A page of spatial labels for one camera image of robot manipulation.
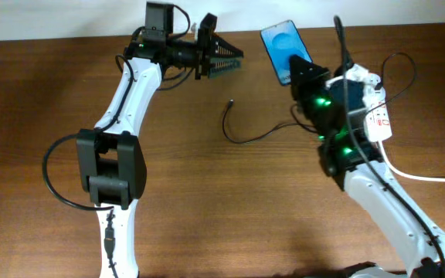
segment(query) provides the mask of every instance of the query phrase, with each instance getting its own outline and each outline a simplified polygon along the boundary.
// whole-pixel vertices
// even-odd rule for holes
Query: wooden table
[[[445,176],[445,24],[347,28],[353,59],[380,72],[396,51],[417,62],[413,88],[389,105],[393,163]],[[137,210],[135,251],[146,276],[272,276],[340,269],[371,260],[403,265],[368,214],[322,173],[318,139],[288,127],[255,144],[223,137],[228,99],[233,134],[253,137],[291,120],[290,88],[274,76],[258,32],[222,36],[245,52],[243,68],[190,79],[154,95],[141,130],[148,182]],[[333,29],[304,29],[314,61],[335,70]],[[97,217],[59,203],[42,182],[41,161],[58,137],[91,128],[120,79],[114,54],[127,37],[0,42],[0,277],[98,277]],[[411,78],[389,62],[388,96]],[[72,143],[53,154],[51,179],[89,204]],[[445,184],[399,178],[445,229]]]

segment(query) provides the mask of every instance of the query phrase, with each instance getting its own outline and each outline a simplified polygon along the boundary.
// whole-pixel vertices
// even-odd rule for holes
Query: phone screen
[[[283,86],[291,82],[289,59],[292,55],[296,54],[308,62],[312,62],[297,28],[291,20],[263,29],[260,31],[260,37],[266,46],[277,78]]]

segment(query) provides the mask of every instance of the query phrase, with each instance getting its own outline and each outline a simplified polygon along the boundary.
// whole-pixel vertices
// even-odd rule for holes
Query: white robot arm
[[[292,56],[291,92],[297,105],[324,138],[321,166],[382,230],[401,257],[407,277],[445,277],[445,232],[408,196],[374,142],[392,135],[380,77],[354,64],[335,18],[343,63],[329,71]],[[346,277],[394,277],[372,263],[355,266]]]
[[[134,217],[147,178],[147,168],[138,136],[149,102],[156,90],[179,85],[195,71],[195,79],[208,78],[240,67],[243,52],[214,33],[217,18],[200,22],[195,42],[180,40],[185,33],[172,35],[173,9],[177,5],[147,2],[145,26],[137,29],[125,48],[120,84],[106,113],[93,130],[81,130],[56,141],[46,152],[42,175],[48,189],[63,203],[97,212],[103,239],[101,278],[138,277],[134,254]],[[176,85],[159,89],[166,69],[188,68]],[[47,160],[64,141],[76,138],[82,187],[95,207],[71,202],[51,185]],[[117,159],[103,158],[109,151]]]

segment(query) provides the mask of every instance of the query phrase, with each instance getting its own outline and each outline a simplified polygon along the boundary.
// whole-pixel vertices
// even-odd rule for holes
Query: cable connector
[[[231,99],[228,101],[228,107],[226,109],[231,108],[231,106],[235,103],[235,100]]]
[[[113,258],[114,245],[116,239],[114,238],[114,228],[113,228],[113,210],[107,215],[107,227],[104,233],[104,249],[106,250],[107,258]]]
[[[374,90],[381,90],[384,87],[383,81],[384,80],[380,80],[380,82],[375,85]]]

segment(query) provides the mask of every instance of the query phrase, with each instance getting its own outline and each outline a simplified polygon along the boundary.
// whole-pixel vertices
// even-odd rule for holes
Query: white wall
[[[286,19],[297,27],[445,22],[444,0],[172,0],[193,22],[218,16],[217,31],[258,30]],[[145,0],[0,0],[0,40],[130,34],[143,25]],[[175,13],[175,31],[186,28]]]

